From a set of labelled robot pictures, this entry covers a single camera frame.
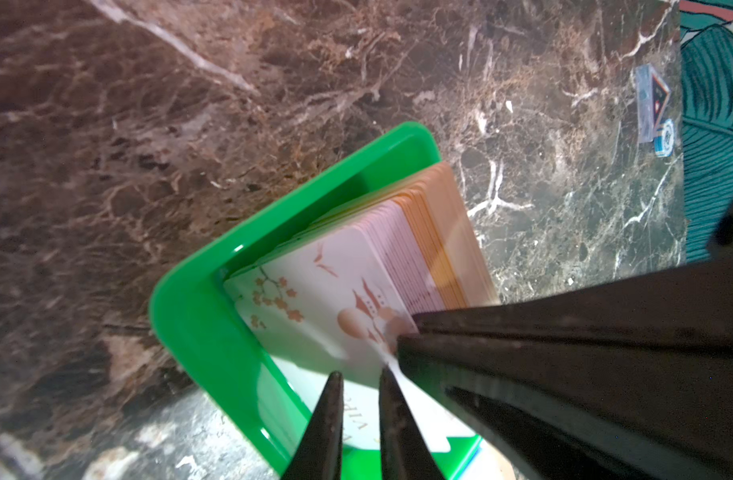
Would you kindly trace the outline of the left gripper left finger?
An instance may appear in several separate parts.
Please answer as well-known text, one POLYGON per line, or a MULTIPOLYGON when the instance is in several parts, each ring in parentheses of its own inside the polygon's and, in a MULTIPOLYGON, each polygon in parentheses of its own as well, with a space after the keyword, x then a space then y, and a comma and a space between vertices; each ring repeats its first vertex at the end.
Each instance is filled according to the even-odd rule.
POLYGON ((281 480, 336 480, 342 475, 344 378, 332 372, 324 385, 306 432, 281 480))

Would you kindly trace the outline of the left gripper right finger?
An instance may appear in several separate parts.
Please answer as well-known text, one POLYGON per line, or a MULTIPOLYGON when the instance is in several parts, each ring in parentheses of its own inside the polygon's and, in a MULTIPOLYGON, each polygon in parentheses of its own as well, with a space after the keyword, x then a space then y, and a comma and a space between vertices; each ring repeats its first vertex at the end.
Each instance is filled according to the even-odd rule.
POLYGON ((378 406, 382 478, 444 480, 427 449, 400 386, 387 366, 380 375, 378 406))

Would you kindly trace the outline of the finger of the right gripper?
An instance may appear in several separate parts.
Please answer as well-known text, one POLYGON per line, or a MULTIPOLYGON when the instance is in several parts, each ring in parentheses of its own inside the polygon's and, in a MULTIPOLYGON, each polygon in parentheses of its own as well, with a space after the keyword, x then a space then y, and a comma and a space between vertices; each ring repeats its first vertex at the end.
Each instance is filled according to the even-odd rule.
POLYGON ((413 319, 423 334, 733 353, 733 258, 413 319))
POLYGON ((397 353, 530 479, 733 479, 733 350, 410 335, 397 353))

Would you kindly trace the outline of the green plastic card tray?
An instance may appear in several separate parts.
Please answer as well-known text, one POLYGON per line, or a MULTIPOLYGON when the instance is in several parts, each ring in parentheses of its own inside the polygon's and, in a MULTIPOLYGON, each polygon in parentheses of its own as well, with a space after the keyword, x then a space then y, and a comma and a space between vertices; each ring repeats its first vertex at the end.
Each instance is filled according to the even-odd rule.
POLYGON ((440 160, 425 126, 402 123, 234 225, 156 284, 148 308, 154 334, 276 472, 290 464, 310 410, 230 306, 224 278, 330 210, 440 160))

